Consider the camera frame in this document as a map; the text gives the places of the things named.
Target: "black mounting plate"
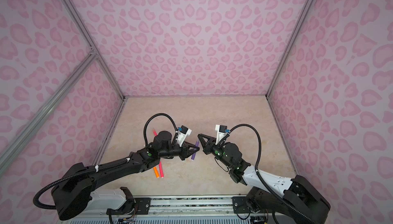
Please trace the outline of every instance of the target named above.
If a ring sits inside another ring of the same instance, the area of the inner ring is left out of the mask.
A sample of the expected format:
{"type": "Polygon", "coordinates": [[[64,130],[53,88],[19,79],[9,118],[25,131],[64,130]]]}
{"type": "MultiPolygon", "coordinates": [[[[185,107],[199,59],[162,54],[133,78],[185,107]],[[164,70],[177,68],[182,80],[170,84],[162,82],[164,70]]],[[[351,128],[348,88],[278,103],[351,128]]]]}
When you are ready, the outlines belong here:
{"type": "Polygon", "coordinates": [[[138,207],[136,215],[147,215],[150,209],[150,201],[151,198],[135,198],[135,204],[138,207]]]}
{"type": "Polygon", "coordinates": [[[250,210],[247,206],[247,197],[232,197],[233,212],[238,214],[248,214],[250,210]]]}

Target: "pink wall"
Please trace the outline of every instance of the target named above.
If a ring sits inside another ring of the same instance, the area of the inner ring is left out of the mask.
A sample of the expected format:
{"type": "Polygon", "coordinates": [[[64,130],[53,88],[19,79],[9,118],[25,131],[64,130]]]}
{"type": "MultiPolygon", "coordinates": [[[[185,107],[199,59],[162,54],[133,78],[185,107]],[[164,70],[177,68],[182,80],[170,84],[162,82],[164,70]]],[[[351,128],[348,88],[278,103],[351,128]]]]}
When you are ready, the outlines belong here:
{"type": "Polygon", "coordinates": [[[73,0],[126,95],[265,94],[305,0],[73,0]]]}
{"type": "Polygon", "coordinates": [[[60,0],[0,0],[0,155],[87,55],[60,0]]]}
{"type": "Polygon", "coordinates": [[[317,0],[273,93],[334,224],[393,222],[393,0],[317,0]]]}
{"type": "MultiPolygon", "coordinates": [[[[33,196],[73,164],[91,165],[119,102],[94,62],[0,179],[0,223],[57,221],[55,210],[33,206],[33,196]]],[[[41,201],[53,203],[50,191],[41,201]]]]}

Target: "ventilation grille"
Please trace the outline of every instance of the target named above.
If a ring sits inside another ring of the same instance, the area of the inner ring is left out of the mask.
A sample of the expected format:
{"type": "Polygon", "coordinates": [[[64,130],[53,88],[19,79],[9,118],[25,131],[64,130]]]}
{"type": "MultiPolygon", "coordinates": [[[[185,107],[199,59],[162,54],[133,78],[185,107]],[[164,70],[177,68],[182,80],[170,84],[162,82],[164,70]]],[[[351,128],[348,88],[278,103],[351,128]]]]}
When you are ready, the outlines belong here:
{"type": "MultiPolygon", "coordinates": [[[[131,224],[250,224],[238,217],[137,217],[131,224]]],[[[109,224],[104,218],[74,218],[70,224],[109,224]]]]}

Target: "marble-patterned surface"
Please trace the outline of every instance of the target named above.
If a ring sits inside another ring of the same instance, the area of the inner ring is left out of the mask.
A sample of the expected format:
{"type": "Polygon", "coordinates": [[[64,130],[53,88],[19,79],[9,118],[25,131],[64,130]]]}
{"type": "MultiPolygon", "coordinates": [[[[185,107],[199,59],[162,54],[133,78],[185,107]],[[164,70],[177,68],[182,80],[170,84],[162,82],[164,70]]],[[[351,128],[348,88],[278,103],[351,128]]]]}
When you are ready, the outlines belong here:
{"type": "MultiPolygon", "coordinates": [[[[295,176],[264,96],[129,98],[101,163],[126,157],[130,151],[144,147],[143,127],[156,113],[167,113],[177,127],[184,125],[192,129],[187,137],[190,143],[196,142],[199,133],[215,136],[215,124],[227,125],[230,129],[239,123],[248,123],[258,130],[262,139],[259,168],[280,176],[295,176]]],[[[174,133],[166,117],[157,117],[147,128],[149,142],[154,137],[153,128],[157,132],[174,133]]],[[[236,143],[243,159],[255,164],[258,141],[250,128],[236,129],[227,141],[236,143]]],[[[102,188],[125,186],[133,195],[246,194],[251,189],[233,182],[215,163],[214,157],[202,151],[196,154],[194,161],[191,158],[181,161],[178,157],[161,161],[164,178],[157,179],[151,169],[110,182],[102,188]]]]}

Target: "purple marker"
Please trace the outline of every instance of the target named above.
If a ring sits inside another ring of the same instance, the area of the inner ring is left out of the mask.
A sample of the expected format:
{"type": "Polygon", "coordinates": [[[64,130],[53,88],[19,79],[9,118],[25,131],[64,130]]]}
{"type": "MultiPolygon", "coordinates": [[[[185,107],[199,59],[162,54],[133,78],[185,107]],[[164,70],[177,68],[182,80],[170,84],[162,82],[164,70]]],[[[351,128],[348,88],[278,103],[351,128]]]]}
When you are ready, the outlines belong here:
{"type": "MultiPolygon", "coordinates": [[[[196,145],[196,146],[199,146],[199,140],[196,141],[195,145],[196,145]]],[[[194,160],[195,154],[197,154],[197,153],[194,153],[194,154],[192,155],[191,160],[194,160]]]]}

